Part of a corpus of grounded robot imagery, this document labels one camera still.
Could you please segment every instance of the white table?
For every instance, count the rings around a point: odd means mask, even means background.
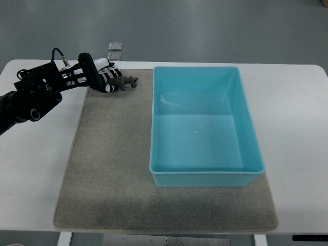
[[[13,60],[0,75],[0,95],[16,73],[49,61]],[[119,68],[237,66],[279,219],[271,234],[328,233],[328,77],[314,65],[116,62]],[[53,213],[85,88],[39,122],[0,136],[0,230],[54,231]]]

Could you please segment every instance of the toy animal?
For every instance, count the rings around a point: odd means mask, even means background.
[[[119,77],[114,77],[110,78],[106,81],[106,83],[111,87],[114,88],[120,88],[122,91],[125,91],[125,85],[126,84],[131,84],[132,88],[136,88],[137,86],[137,77],[126,77],[126,76],[119,76]]]

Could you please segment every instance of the gray floor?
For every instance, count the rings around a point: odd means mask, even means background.
[[[0,0],[0,40],[0,71],[13,59],[50,59],[54,47],[68,59],[107,57],[109,43],[121,42],[128,61],[316,64],[328,73],[328,9],[320,0]],[[22,232],[1,232],[0,245],[15,233]],[[93,236],[75,234],[72,244],[92,245],[77,241]]]

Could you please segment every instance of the gray carpet mat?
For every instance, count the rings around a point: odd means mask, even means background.
[[[123,69],[138,86],[88,90],[54,226],[124,234],[242,233],[275,229],[265,174],[246,187],[161,188],[149,171],[152,70]]]

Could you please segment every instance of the light blue plastic bin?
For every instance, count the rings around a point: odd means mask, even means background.
[[[156,67],[151,134],[157,186],[246,186],[265,172],[236,67]]]

